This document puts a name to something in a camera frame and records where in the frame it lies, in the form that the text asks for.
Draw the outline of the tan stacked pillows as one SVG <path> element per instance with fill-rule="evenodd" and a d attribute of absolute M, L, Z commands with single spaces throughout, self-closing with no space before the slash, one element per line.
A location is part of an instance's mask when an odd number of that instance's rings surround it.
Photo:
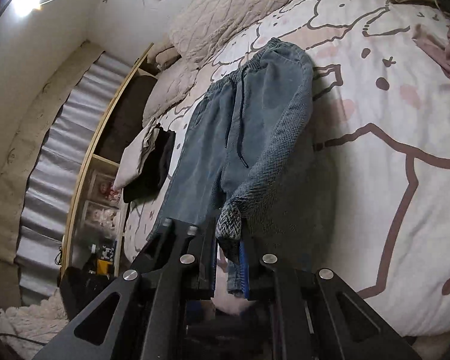
<path fill-rule="evenodd" d="M 152 45 L 147 53 L 146 61 L 163 72 L 180 58 L 181 55 L 171 43 L 170 38 L 165 35 L 159 43 Z"/>

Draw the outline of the folded beige cloth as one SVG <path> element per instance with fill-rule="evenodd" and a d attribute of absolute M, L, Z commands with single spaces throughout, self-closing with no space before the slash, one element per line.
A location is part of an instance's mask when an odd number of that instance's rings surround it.
<path fill-rule="evenodd" d="M 131 144 L 123 151 L 118 167 L 114 190 L 121 190 L 135 180 L 145 166 L 145 160 L 156 146 L 156 140 L 161 131 L 161 125 L 156 118 L 151 119 L 139 132 Z"/>

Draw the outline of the beige quilted pillow left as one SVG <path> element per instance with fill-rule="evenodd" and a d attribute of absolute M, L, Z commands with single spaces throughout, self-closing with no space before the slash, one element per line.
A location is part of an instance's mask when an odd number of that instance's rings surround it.
<path fill-rule="evenodd" d="M 199 70 L 184 59 L 179 59 L 159 76 L 156 85 L 145 104 L 142 126 L 153 118 L 158 118 L 173 105 L 184 100 L 193 88 Z"/>

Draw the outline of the wooden headboard shelf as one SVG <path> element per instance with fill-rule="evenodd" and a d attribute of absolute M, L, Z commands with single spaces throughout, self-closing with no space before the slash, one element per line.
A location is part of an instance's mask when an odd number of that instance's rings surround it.
<path fill-rule="evenodd" d="M 88 143 L 62 239 L 60 276 L 69 267 L 82 267 L 93 247 L 103 244 L 113 250 L 104 272 L 119 273 L 128 204 L 111 191 L 111 186 L 123 151 L 142 129 L 143 110 L 157 82 L 155 75 L 143 69 L 150 49 L 148 46 L 127 69 Z"/>

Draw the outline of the grey corrugated curtain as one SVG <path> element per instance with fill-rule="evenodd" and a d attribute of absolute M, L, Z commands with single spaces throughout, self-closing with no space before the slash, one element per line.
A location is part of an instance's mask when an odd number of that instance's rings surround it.
<path fill-rule="evenodd" d="M 72 88 L 28 178 L 16 264 L 24 306 L 53 295 L 66 220 L 84 155 L 130 65 L 104 52 Z"/>

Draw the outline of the blue denim pants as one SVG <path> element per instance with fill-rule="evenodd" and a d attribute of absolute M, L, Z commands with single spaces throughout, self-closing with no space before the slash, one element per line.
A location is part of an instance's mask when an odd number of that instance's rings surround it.
<path fill-rule="evenodd" d="M 156 223 L 171 218 L 199 225 L 215 218 L 230 294 L 245 293 L 242 231 L 311 119 L 312 80 L 309 55 L 272 38 L 209 86 L 189 120 Z"/>

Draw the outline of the folded black cloth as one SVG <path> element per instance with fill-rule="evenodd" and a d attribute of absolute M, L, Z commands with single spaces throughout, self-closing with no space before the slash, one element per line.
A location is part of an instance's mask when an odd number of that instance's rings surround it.
<path fill-rule="evenodd" d="M 124 203 L 137 199 L 155 197 L 167 178 L 176 140 L 176 133 L 157 126 L 157 138 L 150 154 L 145 159 L 139 175 L 124 187 Z"/>

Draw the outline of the large beige quilted pillow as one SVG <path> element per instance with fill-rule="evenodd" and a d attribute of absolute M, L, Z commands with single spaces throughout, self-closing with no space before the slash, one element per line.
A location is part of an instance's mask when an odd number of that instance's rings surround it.
<path fill-rule="evenodd" d="M 168 38 L 196 67 L 250 25 L 292 0 L 193 0 L 170 24 Z"/>

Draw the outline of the bear print bed sheet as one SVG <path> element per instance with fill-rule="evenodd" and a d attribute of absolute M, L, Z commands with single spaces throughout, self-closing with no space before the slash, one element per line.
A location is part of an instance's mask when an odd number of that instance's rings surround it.
<path fill-rule="evenodd" d="M 270 39 L 314 62 L 314 166 L 282 216 L 289 256 L 329 267 L 404 336 L 450 331 L 450 79 L 412 40 L 447 40 L 435 7 L 293 0 L 235 35 L 161 115 L 178 157 L 207 88 Z"/>

